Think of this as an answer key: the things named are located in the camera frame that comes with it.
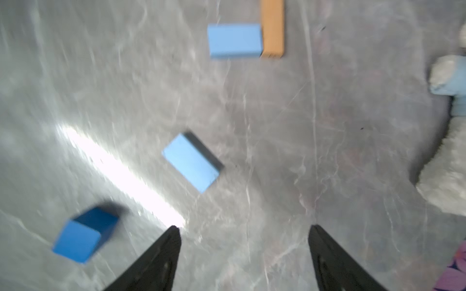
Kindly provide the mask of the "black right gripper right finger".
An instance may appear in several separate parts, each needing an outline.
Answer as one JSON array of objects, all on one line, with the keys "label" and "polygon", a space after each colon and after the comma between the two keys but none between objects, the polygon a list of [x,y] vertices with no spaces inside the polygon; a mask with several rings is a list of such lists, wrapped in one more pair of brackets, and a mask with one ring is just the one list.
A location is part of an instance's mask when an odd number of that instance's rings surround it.
[{"label": "black right gripper right finger", "polygon": [[320,291],[386,291],[320,225],[308,235]]}]

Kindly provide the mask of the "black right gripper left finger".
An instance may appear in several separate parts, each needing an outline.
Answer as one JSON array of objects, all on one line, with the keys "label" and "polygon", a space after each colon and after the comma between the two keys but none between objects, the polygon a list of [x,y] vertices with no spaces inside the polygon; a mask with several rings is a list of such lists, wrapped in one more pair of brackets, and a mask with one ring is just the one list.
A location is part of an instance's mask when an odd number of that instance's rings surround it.
[{"label": "black right gripper left finger", "polygon": [[105,291],[171,291],[181,246],[180,229],[169,227]]}]

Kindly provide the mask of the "dark blue small block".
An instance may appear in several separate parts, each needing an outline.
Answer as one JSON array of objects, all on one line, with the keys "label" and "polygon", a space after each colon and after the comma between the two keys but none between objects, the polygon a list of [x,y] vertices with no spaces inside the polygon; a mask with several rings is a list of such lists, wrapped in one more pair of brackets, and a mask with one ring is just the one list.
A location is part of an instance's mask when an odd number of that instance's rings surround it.
[{"label": "dark blue small block", "polygon": [[87,263],[110,239],[118,221],[119,216],[94,207],[66,223],[52,252],[77,263]]}]

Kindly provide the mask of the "light blue block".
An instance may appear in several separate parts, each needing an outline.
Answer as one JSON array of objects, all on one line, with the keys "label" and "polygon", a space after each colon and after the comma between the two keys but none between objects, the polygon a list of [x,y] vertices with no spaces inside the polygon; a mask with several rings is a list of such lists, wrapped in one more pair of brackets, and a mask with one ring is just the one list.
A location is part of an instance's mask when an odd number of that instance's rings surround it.
[{"label": "light blue block", "polygon": [[263,53],[260,24],[210,24],[207,34],[211,58],[260,57]]},{"label": "light blue block", "polygon": [[190,130],[177,135],[162,151],[162,155],[201,194],[225,168]]}]

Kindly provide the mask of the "natural wood block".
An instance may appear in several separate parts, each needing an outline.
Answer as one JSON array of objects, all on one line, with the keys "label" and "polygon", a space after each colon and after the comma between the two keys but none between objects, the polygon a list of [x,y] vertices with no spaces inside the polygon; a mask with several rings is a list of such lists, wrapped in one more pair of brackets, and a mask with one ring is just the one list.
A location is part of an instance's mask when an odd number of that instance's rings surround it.
[{"label": "natural wood block", "polygon": [[285,1],[261,0],[263,58],[281,58],[285,52]]}]

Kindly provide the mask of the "white teddy bear blue shirt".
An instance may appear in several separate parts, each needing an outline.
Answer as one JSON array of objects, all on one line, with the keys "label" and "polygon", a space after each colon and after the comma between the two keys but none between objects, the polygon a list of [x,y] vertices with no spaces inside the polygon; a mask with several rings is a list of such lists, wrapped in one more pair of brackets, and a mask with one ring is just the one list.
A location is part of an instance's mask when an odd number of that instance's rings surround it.
[{"label": "white teddy bear blue shirt", "polygon": [[434,157],[416,184],[421,196],[444,213],[466,215],[466,55],[445,55],[431,67],[430,92],[452,97],[450,121]]}]

